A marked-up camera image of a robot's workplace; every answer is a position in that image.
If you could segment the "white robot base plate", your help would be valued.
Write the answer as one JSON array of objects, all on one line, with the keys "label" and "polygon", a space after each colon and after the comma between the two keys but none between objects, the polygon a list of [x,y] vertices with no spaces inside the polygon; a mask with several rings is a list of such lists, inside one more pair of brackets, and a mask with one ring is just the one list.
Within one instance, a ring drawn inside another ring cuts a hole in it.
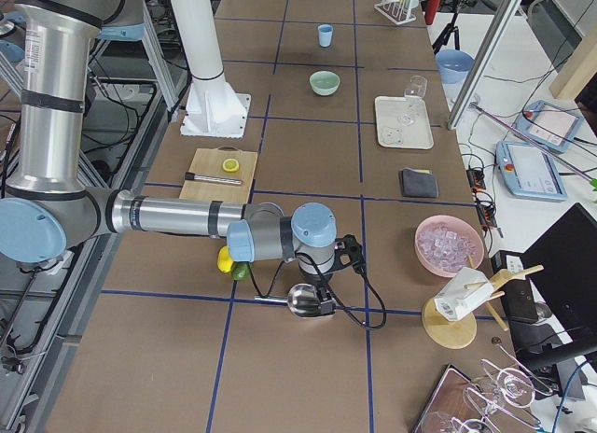
[{"label": "white robot base plate", "polygon": [[251,96],[226,79],[211,0],[180,3],[175,13],[192,79],[181,134],[241,138]]}]

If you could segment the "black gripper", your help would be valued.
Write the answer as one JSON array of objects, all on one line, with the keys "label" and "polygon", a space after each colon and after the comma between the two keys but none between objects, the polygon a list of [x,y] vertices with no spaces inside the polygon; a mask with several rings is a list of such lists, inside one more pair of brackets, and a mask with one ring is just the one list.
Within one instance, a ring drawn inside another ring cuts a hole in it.
[{"label": "black gripper", "polygon": [[307,283],[318,286],[316,295],[320,314],[334,314],[336,302],[330,290],[323,285],[329,284],[336,272],[347,268],[363,277],[363,247],[352,234],[337,238],[329,246],[304,246],[298,251],[298,266]]}]

